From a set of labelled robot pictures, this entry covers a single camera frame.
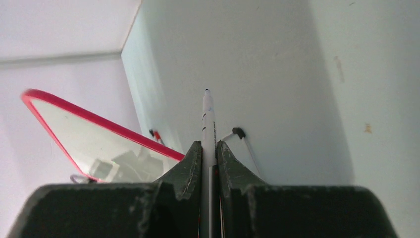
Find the white ceiling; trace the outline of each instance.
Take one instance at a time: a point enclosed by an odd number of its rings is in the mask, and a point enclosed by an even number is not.
[[[140,127],[186,152],[209,88],[217,138],[242,127],[267,182],[367,187],[420,237],[418,5],[144,1],[121,55]]]
[[[141,0],[0,0],[0,62],[122,49]]]

